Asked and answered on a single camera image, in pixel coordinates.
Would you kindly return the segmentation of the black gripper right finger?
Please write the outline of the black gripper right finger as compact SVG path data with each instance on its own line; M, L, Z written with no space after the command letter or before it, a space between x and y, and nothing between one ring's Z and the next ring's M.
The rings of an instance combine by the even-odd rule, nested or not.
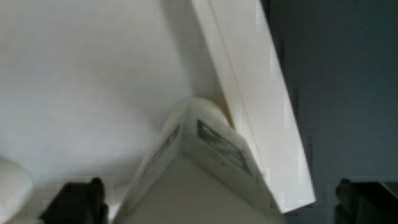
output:
M336 187L334 224L398 224L398 182L353 182Z

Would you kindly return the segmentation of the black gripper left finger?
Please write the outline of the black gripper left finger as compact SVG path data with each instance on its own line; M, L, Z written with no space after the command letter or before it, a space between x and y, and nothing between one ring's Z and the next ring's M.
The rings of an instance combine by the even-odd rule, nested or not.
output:
M105 185L99 177L89 183L66 183L39 221L41 224L108 224Z

